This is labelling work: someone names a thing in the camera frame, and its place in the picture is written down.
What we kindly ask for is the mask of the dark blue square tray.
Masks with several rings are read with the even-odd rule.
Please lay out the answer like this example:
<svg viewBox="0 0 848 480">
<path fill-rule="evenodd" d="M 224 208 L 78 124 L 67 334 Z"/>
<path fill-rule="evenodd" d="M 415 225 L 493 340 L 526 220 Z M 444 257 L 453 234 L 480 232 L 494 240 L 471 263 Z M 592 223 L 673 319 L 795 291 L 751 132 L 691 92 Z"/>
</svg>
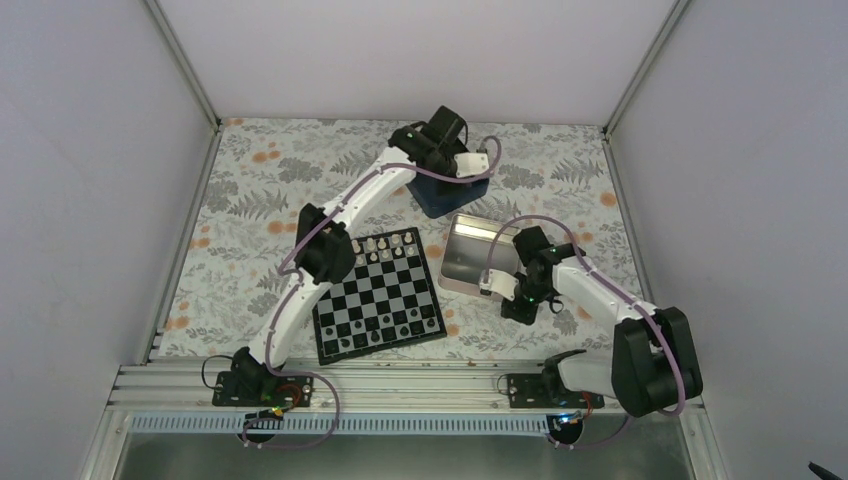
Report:
<svg viewBox="0 0 848 480">
<path fill-rule="evenodd" d="M 417 174 L 407 188 L 423 213 L 437 219 L 480 199 L 487 193 L 488 186 L 488 179 L 451 183 Z"/>
</svg>

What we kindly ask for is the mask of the pink metal tin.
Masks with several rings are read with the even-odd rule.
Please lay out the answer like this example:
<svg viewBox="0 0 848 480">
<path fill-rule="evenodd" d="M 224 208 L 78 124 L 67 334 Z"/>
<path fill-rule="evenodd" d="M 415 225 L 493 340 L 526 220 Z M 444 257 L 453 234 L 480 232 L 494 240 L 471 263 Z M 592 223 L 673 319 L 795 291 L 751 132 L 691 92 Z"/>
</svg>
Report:
<svg viewBox="0 0 848 480">
<path fill-rule="evenodd" d="M 487 266 L 492 241 L 502 223 L 465 213 L 453 216 L 438 274 L 438 284 L 445 290 L 482 297 L 478 281 Z M 513 245 L 520 229 L 511 226 L 497 239 L 491 267 L 510 274 L 521 266 Z"/>
</svg>

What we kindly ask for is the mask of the black and white chessboard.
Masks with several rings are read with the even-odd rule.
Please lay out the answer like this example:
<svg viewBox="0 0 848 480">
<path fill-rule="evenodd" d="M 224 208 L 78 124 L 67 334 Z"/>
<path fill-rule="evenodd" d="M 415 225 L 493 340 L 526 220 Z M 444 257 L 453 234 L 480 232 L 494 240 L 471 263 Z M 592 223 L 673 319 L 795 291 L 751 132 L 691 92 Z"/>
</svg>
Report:
<svg viewBox="0 0 848 480">
<path fill-rule="evenodd" d="M 411 231 L 414 242 L 405 244 Z M 399 234 L 401 246 L 390 237 Z M 389 248 L 380 252 L 385 237 Z M 330 365 L 447 336 L 435 282 L 418 229 L 355 238 L 362 252 L 352 270 L 313 309 L 318 362 Z"/>
</svg>

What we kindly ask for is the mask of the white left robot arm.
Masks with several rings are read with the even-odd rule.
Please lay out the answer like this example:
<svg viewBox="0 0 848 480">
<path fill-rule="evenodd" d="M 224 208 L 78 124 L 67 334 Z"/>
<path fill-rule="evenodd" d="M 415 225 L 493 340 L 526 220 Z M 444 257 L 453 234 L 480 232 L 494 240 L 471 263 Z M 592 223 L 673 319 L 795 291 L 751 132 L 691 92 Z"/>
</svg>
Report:
<svg viewBox="0 0 848 480">
<path fill-rule="evenodd" d="M 486 169 L 469 170 L 458 158 L 469 151 L 467 132 L 466 120 L 441 106 L 429 120 L 395 130 L 375 161 L 341 193 L 322 206 L 308 203 L 301 209 L 296 243 L 278 268 L 289 283 L 260 332 L 233 354 L 219 392 L 234 387 L 239 399 L 255 405 L 276 396 L 302 321 L 354 268 L 352 232 L 393 191 L 423 177 L 433 185 L 426 202 L 453 201 L 488 179 Z"/>
</svg>

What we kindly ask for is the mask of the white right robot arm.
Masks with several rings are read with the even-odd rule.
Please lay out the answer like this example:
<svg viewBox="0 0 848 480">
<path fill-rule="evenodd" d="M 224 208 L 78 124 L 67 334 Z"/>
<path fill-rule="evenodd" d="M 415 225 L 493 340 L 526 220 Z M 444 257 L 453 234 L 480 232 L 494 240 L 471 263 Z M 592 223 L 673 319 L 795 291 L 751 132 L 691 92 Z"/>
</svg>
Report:
<svg viewBox="0 0 848 480">
<path fill-rule="evenodd" d="M 547 304 L 558 311 L 574 301 L 610 336 L 608 351 L 581 347 L 547 358 L 540 375 L 544 399 L 573 407 L 587 394 L 616 399 L 633 417 L 678 412 L 703 392 L 703 378 L 686 315 L 642 300 L 602 273 L 571 243 L 552 244 L 540 227 L 521 230 L 512 244 L 521 267 L 508 273 L 487 268 L 479 288 L 501 298 L 502 317 L 535 322 Z"/>
</svg>

